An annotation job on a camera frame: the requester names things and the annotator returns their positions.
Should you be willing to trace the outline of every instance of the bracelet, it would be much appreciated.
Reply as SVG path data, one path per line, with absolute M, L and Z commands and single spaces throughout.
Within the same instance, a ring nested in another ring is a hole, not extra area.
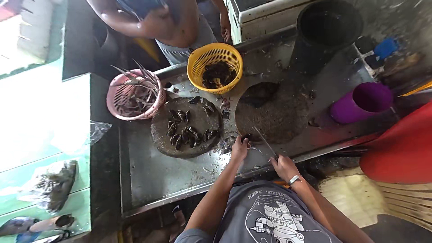
M 296 180 L 300 180 L 300 177 L 299 176 L 292 177 L 291 180 L 289 180 L 288 185 L 291 186 Z

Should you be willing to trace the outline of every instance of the gray t-shirt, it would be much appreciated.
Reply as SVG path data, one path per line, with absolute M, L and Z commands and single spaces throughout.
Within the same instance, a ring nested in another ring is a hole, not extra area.
M 214 239 L 200 229 L 189 229 L 175 242 L 341 243 L 312 218 L 293 191 L 268 181 L 231 189 Z

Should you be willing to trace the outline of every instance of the knife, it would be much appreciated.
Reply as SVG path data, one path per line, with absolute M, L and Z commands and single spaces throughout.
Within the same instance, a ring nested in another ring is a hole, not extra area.
M 264 141 L 264 143 L 267 145 L 267 147 L 270 149 L 270 151 L 275 155 L 275 159 L 277 160 L 279 158 L 279 155 L 277 153 L 275 153 L 275 151 L 270 147 L 270 144 L 267 143 L 267 141 L 264 139 L 263 135 L 260 133 L 260 131 L 258 130 L 258 128 L 254 127 L 255 130 L 257 130 L 257 133 L 259 134 L 259 136 L 261 137 L 261 139 Z

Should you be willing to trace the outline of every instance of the gray shorts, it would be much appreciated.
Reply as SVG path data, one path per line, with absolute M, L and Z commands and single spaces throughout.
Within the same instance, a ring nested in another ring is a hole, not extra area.
M 171 65 L 187 62 L 189 55 L 194 50 L 214 42 L 217 42 L 216 37 L 214 36 L 209 23 L 207 23 L 206 18 L 202 14 L 200 14 L 199 17 L 197 40 L 189 47 L 178 48 L 170 45 L 165 45 L 156 40 L 156 43 L 158 43 L 162 53 L 165 55 L 166 59 L 168 59 Z

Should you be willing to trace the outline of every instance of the purple cup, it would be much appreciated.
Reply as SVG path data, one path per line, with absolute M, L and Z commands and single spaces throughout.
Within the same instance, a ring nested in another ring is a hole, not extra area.
M 392 104 L 393 94 L 387 86 L 361 83 L 331 106 L 330 115 L 335 121 L 347 124 L 383 112 Z

